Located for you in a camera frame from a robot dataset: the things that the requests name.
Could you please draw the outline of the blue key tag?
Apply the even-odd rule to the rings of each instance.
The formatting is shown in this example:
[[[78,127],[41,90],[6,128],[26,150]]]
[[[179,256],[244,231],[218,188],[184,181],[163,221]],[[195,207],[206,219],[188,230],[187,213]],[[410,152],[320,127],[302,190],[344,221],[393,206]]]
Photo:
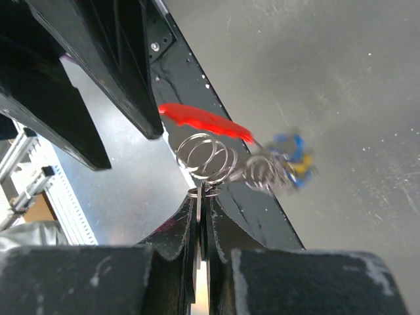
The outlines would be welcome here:
[[[306,147],[306,143],[298,132],[289,134],[279,134],[274,137],[274,141],[267,146],[276,166],[280,170],[282,182],[294,190],[302,188],[316,172],[312,150]],[[287,169],[288,161],[299,161],[303,154],[312,156],[313,165],[303,177],[298,177]]]

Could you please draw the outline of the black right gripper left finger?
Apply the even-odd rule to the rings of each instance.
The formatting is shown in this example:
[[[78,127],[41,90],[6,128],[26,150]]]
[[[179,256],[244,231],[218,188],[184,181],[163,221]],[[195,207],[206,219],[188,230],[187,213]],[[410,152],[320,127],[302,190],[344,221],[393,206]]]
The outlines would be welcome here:
[[[196,200],[132,246],[31,246],[1,256],[2,314],[189,314]]]

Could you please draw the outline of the red-handled metal key holder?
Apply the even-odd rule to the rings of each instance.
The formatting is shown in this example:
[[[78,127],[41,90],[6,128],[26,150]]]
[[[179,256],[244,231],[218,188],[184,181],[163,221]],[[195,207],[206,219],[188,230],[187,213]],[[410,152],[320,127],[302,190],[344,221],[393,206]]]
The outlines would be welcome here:
[[[209,192],[216,192],[221,185],[230,182],[242,182],[254,191],[269,195],[290,189],[282,182],[280,170],[267,146],[256,142],[245,127],[185,104],[162,104],[159,114],[178,127],[189,126],[197,130],[178,145],[175,158],[180,168],[200,180]],[[223,137],[248,142],[257,150],[241,156]]]

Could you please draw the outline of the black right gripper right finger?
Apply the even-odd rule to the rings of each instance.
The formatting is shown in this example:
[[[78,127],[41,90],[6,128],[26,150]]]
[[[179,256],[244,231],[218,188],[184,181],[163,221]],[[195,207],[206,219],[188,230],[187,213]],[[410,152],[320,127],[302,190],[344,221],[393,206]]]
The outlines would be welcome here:
[[[205,200],[211,314],[407,314],[388,266],[363,251],[264,247]]]

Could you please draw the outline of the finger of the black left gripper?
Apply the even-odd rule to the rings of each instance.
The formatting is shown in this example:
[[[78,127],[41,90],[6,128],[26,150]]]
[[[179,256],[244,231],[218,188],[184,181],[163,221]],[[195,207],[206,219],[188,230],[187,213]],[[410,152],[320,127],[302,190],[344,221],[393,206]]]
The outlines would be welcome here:
[[[163,134],[142,1],[28,1],[35,19],[149,140]]]
[[[26,1],[1,2],[1,114],[90,169],[110,169],[89,111],[60,61],[64,53]]]

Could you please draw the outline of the yellow key tag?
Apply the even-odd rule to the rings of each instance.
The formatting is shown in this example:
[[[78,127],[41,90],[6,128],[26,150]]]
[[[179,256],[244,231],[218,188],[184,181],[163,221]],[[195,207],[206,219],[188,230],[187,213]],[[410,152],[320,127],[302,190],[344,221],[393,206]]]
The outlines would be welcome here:
[[[311,170],[312,165],[312,156],[310,154],[303,154],[303,157],[299,161],[288,161],[287,169],[295,176],[303,177],[308,171]]]

